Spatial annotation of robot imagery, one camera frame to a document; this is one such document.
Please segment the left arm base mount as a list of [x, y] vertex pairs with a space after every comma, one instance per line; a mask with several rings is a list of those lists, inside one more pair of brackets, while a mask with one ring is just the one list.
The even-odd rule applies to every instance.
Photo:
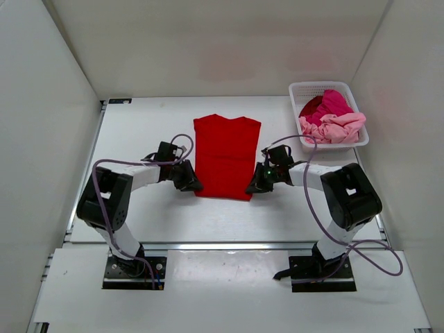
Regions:
[[167, 257], [151, 256], [145, 257], [145, 260], [151, 265], [154, 277], [144, 263], [137, 260], [131, 263], [109, 254], [103, 274], [102, 289], [164, 290]]

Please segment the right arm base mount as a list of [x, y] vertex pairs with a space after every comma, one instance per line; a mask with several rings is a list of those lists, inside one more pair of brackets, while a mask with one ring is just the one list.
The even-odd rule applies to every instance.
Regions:
[[289, 268], [277, 272], [274, 280], [291, 279], [293, 293], [355, 292], [357, 286], [347, 257], [322, 264], [314, 256], [290, 256]]

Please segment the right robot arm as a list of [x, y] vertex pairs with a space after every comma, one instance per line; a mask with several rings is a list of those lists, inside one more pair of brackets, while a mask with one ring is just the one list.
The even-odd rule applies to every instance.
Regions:
[[323, 166], [306, 161], [293, 164], [258, 162], [247, 194], [273, 191], [273, 185], [283, 182], [292, 187], [321, 191], [332, 217], [323, 237], [312, 250], [311, 271], [326, 278], [336, 269], [357, 232], [382, 211], [382, 202], [357, 163], [345, 166]]

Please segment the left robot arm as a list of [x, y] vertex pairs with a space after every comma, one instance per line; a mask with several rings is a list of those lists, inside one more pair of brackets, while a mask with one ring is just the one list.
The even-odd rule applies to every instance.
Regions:
[[102, 159], [93, 164], [77, 204], [76, 216], [103, 237], [130, 276], [141, 274], [148, 263], [142, 245], [126, 224], [130, 197], [138, 189], [164, 181], [171, 181], [178, 191], [203, 190], [189, 160]]

